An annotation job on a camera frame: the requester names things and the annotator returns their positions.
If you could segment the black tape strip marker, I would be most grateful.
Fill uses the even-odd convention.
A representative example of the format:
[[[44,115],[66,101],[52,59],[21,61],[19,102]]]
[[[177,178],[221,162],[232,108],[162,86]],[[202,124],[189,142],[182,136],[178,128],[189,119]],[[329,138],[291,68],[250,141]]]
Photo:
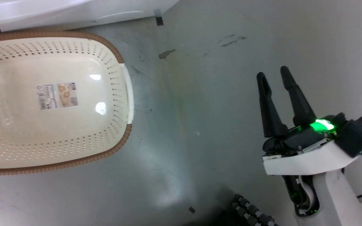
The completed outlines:
[[[162,11],[159,8],[157,8],[157,9],[154,9],[154,13],[155,13],[155,20],[156,20],[157,26],[163,26],[164,21],[162,18]]]

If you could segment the printed label sticker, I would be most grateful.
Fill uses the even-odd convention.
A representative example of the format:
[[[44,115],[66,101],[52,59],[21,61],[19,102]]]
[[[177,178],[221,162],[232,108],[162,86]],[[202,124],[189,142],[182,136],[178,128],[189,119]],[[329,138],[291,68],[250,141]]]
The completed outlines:
[[[49,83],[36,86],[41,110],[61,109],[79,105],[76,83]]]

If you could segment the white washing machine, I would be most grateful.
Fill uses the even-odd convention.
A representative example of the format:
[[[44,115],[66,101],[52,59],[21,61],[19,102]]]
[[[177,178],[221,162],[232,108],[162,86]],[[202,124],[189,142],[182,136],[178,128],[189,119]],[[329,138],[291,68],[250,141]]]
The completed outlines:
[[[0,30],[56,30],[116,23],[164,14],[180,0],[0,0]]]

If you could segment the cream perforated laundry basket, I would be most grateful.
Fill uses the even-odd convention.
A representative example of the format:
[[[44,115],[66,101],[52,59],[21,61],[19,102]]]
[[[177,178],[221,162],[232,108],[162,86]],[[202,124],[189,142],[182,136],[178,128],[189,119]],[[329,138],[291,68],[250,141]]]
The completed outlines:
[[[36,86],[75,83],[79,105],[41,110]],[[130,75],[108,40],[73,31],[0,33],[0,175],[108,157],[128,140]]]

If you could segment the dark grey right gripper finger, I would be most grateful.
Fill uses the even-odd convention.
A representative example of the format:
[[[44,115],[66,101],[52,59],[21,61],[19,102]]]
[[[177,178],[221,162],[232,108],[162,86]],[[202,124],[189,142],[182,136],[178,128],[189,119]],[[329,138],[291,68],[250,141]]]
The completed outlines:
[[[310,107],[299,85],[294,80],[289,68],[282,66],[280,73],[285,89],[290,95],[293,107],[293,123],[295,126],[310,125],[316,121],[317,117]]]
[[[282,123],[272,100],[272,90],[264,73],[256,76],[260,96],[260,109],[263,133],[266,138],[282,137],[288,134],[288,128]]]

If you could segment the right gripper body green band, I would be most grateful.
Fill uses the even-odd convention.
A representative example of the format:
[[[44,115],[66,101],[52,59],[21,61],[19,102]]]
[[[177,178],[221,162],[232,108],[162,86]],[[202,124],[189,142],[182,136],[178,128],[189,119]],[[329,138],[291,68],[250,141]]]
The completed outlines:
[[[263,144],[267,175],[315,175],[350,165],[349,156],[337,144],[332,116],[317,119],[309,127],[293,127],[287,136],[272,137]]]

